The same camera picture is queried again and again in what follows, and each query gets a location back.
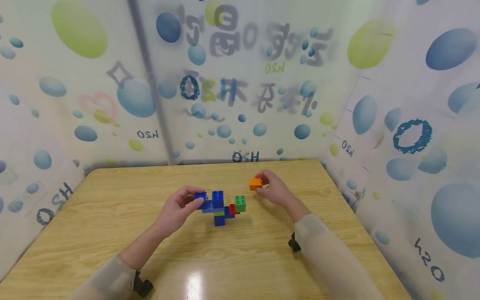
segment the hand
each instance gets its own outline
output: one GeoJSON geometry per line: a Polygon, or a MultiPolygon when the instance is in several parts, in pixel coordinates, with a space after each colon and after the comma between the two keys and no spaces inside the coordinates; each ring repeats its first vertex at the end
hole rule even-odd
{"type": "Polygon", "coordinates": [[[153,223],[152,227],[158,230],[164,239],[180,229],[187,217],[204,202],[203,198],[194,199],[197,192],[204,192],[202,188],[184,186],[167,198],[162,211],[153,223]]]}

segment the sleeve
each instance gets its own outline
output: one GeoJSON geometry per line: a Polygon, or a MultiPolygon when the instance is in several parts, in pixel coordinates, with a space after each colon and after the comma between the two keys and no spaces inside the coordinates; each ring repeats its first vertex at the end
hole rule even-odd
{"type": "Polygon", "coordinates": [[[335,299],[383,299],[357,258],[316,215],[295,223],[295,240],[314,274],[320,275],[335,299]]]}
{"type": "Polygon", "coordinates": [[[133,289],[135,272],[114,256],[73,291],[67,300],[126,300],[133,289]]]}

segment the blue dot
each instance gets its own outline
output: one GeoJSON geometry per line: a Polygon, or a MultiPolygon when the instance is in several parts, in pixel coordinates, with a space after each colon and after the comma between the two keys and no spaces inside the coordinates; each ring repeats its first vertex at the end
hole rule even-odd
{"type": "Polygon", "coordinates": [[[197,119],[203,119],[207,114],[207,110],[201,103],[194,103],[190,109],[190,112],[192,112],[192,115],[197,119]]]}
{"type": "Polygon", "coordinates": [[[10,94],[8,95],[8,98],[10,98],[10,101],[15,104],[15,105],[19,105],[20,104],[20,99],[14,95],[14,94],[10,94]]]}
{"type": "Polygon", "coordinates": [[[180,22],[173,14],[163,12],[156,19],[156,31],[164,41],[175,43],[180,38],[180,22]]]}
{"type": "Polygon", "coordinates": [[[352,179],[347,180],[347,186],[351,190],[356,190],[357,189],[357,183],[352,179]]]}
{"type": "Polygon", "coordinates": [[[375,237],[377,238],[377,240],[382,243],[383,245],[388,245],[388,243],[390,243],[390,238],[387,236],[386,233],[384,233],[383,231],[376,231],[375,232],[375,237]]]}
{"type": "Polygon", "coordinates": [[[377,104],[375,99],[366,95],[355,105],[353,109],[353,129],[357,134],[364,134],[367,132],[375,122],[377,116],[377,104]]]}
{"type": "Polygon", "coordinates": [[[74,111],[72,112],[72,114],[73,114],[74,117],[79,118],[79,119],[81,119],[81,118],[84,117],[84,114],[83,114],[81,111],[79,111],[79,110],[74,110],[74,111]]]}
{"type": "Polygon", "coordinates": [[[409,180],[416,169],[416,164],[400,157],[391,159],[386,165],[388,176],[398,181],[409,180]]]}
{"type": "Polygon", "coordinates": [[[38,86],[40,86],[42,92],[52,97],[62,97],[67,93],[63,83],[53,77],[43,77],[38,82],[38,86]]]}
{"type": "Polygon", "coordinates": [[[177,94],[177,85],[171,78],[162,80],[158,84],[158,93],[165,99],[172,99],[177,94]]]}
{"type": "Polygon", "coordinates": [[[467,28],[449,30],[436,38],[425,62],[434,70],[448,70],[466,61],[477,48],[477,35],[467,28]]]}
{"type": "Polygon", "coordinates": [[[38,118],[40,116],[40,113],[35,108],[31,108],[30,112],[32,113],[32,116],[34,116],[35,118],[38,118]]]}
{"type": "Polygon", "coordinates": [[[308,98],[312,97],[317,91],[317,84],[315,82],[307,80],[305,81],[300,88],[300,95],[302,97],[308,98]]]}
{"type": "Polygon", "coordinates": [[[172,154],[170,154],[170,156],[171,156],[172,158],[179,158],[179,156],[180,156],[180,151],[175,150],[175,151],[172,152],[172,154]]]}
{"type": "Polygon", "coordinates": [[[301,48],[303,50],[306,50],[308,48],[308,40],[307,39],[303,41],[303,44],[301,45],[301,48]]]}
{"type": "Polygon", "coordinates": [[[13,60],[16,56],[15,52],[9,47],[0,47],[0,54],[8,60],[13,60]]]}
{"type": "Polygon", "coordinates": [[[95,130],[93,130],[91,127],[86,125],[80,125],[77,128],[75,128],[74,134],[77,137],[77,139],[84,142],[93,142],[98,137],[95,130]]]}
{"type": "Polygon", "coordinates": [[[401,116],[402,111],[399,108],[394,108],[391,111],[387,112],[387,114],[385,115],[384,123],[388,130],[395,130],[401,116]]]}
{"type": "Polygon", "coordinates": [[[191,141],[188,141],[188,142],[185,143],[185,147],[187,147],[187,149],[192,150],[192,149],[195,148],[195,144],[191,141]]]}
{"type": "Polygon", "coordinates": [[[313,27],[312,29],[310,29],[310,37],[311,38],[314,38],[317,36],[317,33],[318,33],[318,28],[317,27],[313,27]]]}
{"type": "Polygon", "coordinates": [[[226,139],[232,134],[232,129],[230,126],[222,124],[217,127],[216,133],[219,137],[226,139]]]}
{"type": "Polygon", "coordinates": [[[46,150],[38,149],[33,156],[33,163],[37,168],[46,170],[52,166],[52,157],[46,150]]]}
{"type": "Polygon", "coordinates": [[[190,46],[188,48],[188,58],[194,65],[201,66],[205,63],[207,55],[201,45],[190,46]]]}
{"type": "Polygon", "coordinates": [[[36,193],[38,190],[40,189],[40,186],[38,185],[38,183],[34,182],[34,183],[30,183],[28,186],[27,186],[27,193],[29,194],[34,194],[36,193]]]}
{"type": "Polygon", "coordinates": [[[24,46],[24,43],[21,40],[17,39],[16,37],[10,38],[10,44],[15,48],[23,48],[24,46]]]}
{"type": "Polygon", "coordinates": [[[140,80],[129,79],[117,88],[120,105],[131,115],[147,118],[155,113],[150,88],[140,80]]]}
{"type": "Polygon", "coordinates": [[[253,134],[256,136],[262,136],[267,132],[267,125],[265,123],[257,123],[253,127],[253,134]]]}
{"type": "Polygon", "coordinates": [[[433,196],[431,216],[435,232],[456,253],[480,257],[480,188],[469,182],[441,187],[433,196]]]}
{"type": "Polygon", "coordinates": [[[310,126],[300,124],[295,128],[294,135],[299,140],[304,140],[310,135],[310,126]]]}

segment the lego brick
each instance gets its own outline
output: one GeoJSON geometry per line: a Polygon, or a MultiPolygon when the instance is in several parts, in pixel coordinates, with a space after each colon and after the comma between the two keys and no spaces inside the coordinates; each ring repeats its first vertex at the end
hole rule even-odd
{"type": "Polygon", "coordinates": [[[212,192],[213,208],[223,208],[223,191],[212,192]]]}
{"type": "Polygon", "coordinates": [[[195,195],[194,195],[194,198],[197,199],[197,198],[203,198],[204,199],[204,202],[202,203],[202,205],[200,205],[198,209],[207,209],[208,208],[208,202],[207,202],[207,193],[205,192],[196,192],[195,195]]]}
{"type": "Polygon", "coordinates": [[[247,210],[247,201],[245,196],[235,196],[235,212],[242,213],[247,210]]]}
{"type": "Polygon", "coordinates": [[[225,226],[225,217],[224,216],[214,216],[213,222],[215,226],[225,226]]]}
{"type": "Polygon", "coordinates": [[[263,187],[261,178],[250,178],[250,191],[254,191],[255,188],[263,187]]]}

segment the wooden table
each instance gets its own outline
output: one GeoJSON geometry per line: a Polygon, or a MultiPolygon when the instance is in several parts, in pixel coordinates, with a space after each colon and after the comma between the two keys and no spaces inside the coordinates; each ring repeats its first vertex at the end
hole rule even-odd
{"type": "MultiPolygon", "coordinates": [[[[97,169],[0,284],[1,299],[64,299],[153,220],[185,184],[224,190],[226,205],[245,195],[247,211],[226,226],[193,213],[150,258],[141,277],[147,299],[330,299],[288,240],[293,224],[249,191],[261,169],[276,172],[359,259],[386,299],[409,299],[388,263],[318,161],[97,169]]],[[[346,280],[355,280],[346,274],[346,280]]]]}

